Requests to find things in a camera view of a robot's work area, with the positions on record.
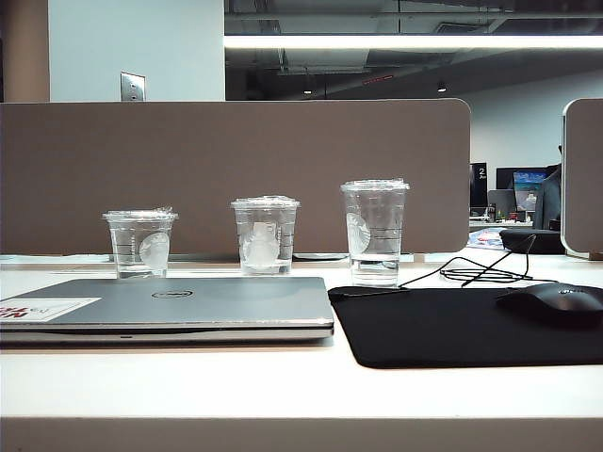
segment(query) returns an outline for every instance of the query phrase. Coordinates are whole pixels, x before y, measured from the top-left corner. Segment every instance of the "gray divider panel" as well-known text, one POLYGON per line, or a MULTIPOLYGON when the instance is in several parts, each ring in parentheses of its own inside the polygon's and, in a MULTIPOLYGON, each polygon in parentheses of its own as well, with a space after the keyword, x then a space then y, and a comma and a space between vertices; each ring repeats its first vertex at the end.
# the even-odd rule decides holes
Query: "gray divider panel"
POLYGON ((110 252, 101 213, 172 205, 171 252, 236 252, 234 198, 301 201, 296 251, 347 250, 339 186, 404 177, 403 248, 467 239, 455 99, 2 105, 2 252, 110 252))
POLYGON ((562 242, 603 252, 603 99, 577 99, 564 111, 562 242))

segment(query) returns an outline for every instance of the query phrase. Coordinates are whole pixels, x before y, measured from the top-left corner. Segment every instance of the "ceiling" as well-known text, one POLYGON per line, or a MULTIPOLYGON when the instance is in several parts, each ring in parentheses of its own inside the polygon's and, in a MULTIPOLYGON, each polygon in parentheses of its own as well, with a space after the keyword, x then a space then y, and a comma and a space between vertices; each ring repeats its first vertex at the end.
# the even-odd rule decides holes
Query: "ceiling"
MULTIPOLYGON (((603 0, 225 0, 226 35, 603 34, 603 0)), ((603 69, 597 51, 226 50, 227 99, 447 96, 603 69)))

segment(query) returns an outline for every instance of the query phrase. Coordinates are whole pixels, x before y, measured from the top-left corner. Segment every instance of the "laptop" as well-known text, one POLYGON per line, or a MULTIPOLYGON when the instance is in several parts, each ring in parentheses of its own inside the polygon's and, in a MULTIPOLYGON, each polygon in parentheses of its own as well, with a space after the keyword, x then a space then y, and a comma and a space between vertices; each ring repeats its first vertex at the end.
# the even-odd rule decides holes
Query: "laptop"
POLYGON ((321 278, 74 280, 0 301, 0 343, 308 341, 333 334, 321 278))

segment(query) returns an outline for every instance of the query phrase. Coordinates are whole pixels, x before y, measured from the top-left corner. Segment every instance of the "person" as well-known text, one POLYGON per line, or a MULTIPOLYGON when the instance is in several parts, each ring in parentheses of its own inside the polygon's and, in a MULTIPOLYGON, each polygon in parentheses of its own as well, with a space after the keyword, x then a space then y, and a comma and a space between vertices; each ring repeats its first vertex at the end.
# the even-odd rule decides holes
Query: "person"
POLYGON ((560 219, 562 212, 562 164, 546 168, 548 176, 540 184, 534 216, 533 229, 550 229, 552 219, 560 219))

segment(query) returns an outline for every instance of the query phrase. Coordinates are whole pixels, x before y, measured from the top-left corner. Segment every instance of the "white wall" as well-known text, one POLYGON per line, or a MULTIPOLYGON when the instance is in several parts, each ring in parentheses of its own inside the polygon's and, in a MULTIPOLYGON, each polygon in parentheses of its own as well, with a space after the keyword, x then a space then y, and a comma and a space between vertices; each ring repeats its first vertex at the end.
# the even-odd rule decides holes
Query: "white wall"
POLYGON ((488 188, 497 167, 561 162, 562 112, 580 97, 603 97, 603 71, 580 73, 460 96, 471 107, 471 161, 487 162, 488 188))
POLYGON ((52 102, 224 100, 223 0, 48 0, 52 102))

